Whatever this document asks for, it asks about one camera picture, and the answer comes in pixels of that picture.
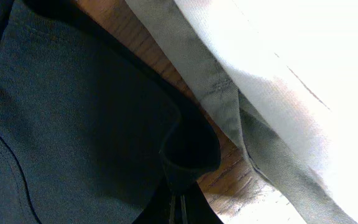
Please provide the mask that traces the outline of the black leggings with red waistband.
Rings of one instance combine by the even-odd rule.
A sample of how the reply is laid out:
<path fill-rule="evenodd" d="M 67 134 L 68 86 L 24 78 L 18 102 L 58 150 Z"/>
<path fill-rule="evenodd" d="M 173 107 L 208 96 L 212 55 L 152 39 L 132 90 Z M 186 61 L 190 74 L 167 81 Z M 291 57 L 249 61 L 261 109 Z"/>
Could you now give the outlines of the black leggings with red waistband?
<path fill-rule="evenodd" d="M 0 1 L 0 223 L 219 223 L 198 107 L 74 1 Z"/>

